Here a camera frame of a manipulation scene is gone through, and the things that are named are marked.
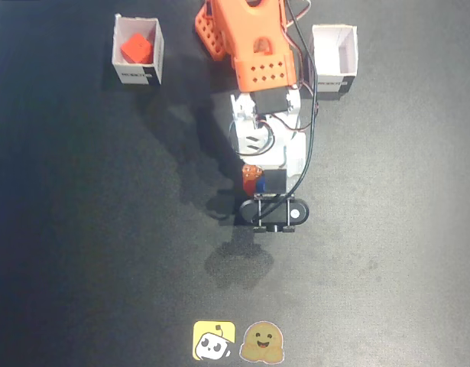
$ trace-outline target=red block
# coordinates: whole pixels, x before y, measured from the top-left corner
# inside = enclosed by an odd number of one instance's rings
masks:
[[[129,63],[153,63],[153,45],[139,33],[121,46],[121,52]]]

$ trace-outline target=orange robot arm part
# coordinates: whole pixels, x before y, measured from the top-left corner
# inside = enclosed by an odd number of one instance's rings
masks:
[[[206,0],[196,16],[196,31],[214,60],[226,54],[241,92],[291,86],[297,82],[293,52],[282,24],[284,0]]]

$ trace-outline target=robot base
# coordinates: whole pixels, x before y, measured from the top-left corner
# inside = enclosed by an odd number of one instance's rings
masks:
[[[304,201],[290,198],[263,219],[257,220],[265,210],[277,200],[274,197],[255,197],[240,206],[240,214],[246,223],[254,226],[255,232],[295,232],[296,226],[303,224],[310,216],[310,208]]]

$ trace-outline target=white cardboard box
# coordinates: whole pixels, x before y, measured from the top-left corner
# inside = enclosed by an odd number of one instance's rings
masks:
[[[153,44],[153,63],[128,63],[121,46],[133,34],[139,33]],[[156,18],[124,18],[115,15],[112,41],[112,65],[123,84],[161,84],[164,65],[164,36]]]
[[[310,51],[318,71],[318,93],[347,93],[357,76],[357,27],[345,24],[313,25]],[[313,86],[311,65],[309,70]]]

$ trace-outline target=hole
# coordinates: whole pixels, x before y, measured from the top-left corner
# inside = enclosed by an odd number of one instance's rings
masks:
[[[247,4],[250,5],[252,8],[256,8],[260,5],[262,0],[247,0]]]
[[[271,42],[266,37],[260,37],[253,43],[254,54],[272,54]]]
[[[299,218],[300,215],[301,215],[301,213],[300,213],[299,210],[297,210],[297,209],[292,209],[292,210],[290,211],[290,216],[291,216],[293,219]]]

